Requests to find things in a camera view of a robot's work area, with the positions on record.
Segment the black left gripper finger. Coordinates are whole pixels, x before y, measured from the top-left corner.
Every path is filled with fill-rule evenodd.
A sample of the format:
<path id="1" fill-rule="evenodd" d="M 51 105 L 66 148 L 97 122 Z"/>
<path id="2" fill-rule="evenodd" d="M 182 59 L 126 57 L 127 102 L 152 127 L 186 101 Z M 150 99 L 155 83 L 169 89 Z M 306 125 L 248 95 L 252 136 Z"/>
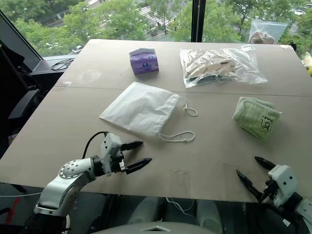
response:
<path id="1" fill-rule="evenodd" d="M 127 165 L 126 167 L 126 174 L 134 173 L 143 167 L 145 167 L 147 164 L 149 164 L 152 161 L 152 158 L 143 158 L 131 165 Z"/>
<path id="2" fill-rule="evenodd" d="M 121 146 L 122 150 L 133 150 L 137 147 L 139 147 L 140 145 L 142 145 L 143 142 L 142 141 L 131 141 L 131 142 L 127 142 L 127 143 L 123 143 Z"/>

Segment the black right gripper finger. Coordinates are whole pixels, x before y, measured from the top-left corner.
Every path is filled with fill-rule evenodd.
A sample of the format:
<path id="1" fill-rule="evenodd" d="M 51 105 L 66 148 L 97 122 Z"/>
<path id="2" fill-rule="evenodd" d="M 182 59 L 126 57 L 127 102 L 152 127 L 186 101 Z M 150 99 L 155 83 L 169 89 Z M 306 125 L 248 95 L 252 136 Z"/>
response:
<path id="1" fill-rule="evenodd" d="M 242 174 L 239 170 L 236 170 L 237 176 L 239 180 L 242 182 L 242 184 L 245 186 L 245 188 L 256 198 L 258 201 L 262 193 L 258 191 L 254 186 L 253 183 L 244 175 Z"/>
<path id="2" fill-rule="evenodd" d="M 255 156 L 254 158 L 260 166 L 262 166 L 264 169 L 266 169 L 268 171 L 272 170 L 276 166 L 273 162 L 271 162 L 265 158 L 262 158 L 259 156 Z"/>

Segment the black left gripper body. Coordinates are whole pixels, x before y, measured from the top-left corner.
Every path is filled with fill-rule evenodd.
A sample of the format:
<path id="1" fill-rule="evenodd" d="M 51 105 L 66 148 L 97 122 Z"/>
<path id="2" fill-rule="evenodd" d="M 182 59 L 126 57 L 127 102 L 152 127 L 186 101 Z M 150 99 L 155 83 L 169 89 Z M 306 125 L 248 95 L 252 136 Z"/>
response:
<path id="1" fill-rule="evenodd" d="M 127 169 L 126 164 L 124 163 L 124 155 L 121 149 L 118 149 L 117 152 L 113 155 L 113 172 L 125 172 Z"/>

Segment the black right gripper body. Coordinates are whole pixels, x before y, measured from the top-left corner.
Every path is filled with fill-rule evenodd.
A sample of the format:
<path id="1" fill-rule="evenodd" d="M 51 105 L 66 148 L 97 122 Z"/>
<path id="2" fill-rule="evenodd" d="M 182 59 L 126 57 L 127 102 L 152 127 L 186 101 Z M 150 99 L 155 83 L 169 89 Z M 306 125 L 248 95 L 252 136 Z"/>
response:
<path id="1" fill-rule="evenodd" d="M 262 203 L 267 197 L 270 196 L 275 191 L 275 181 L 274 180 L 267 180 L 265 182 L 266 186 L 264 188 L 263 194 L 261 195 L 260 199 L 258 200 L 259 203 Z"/>

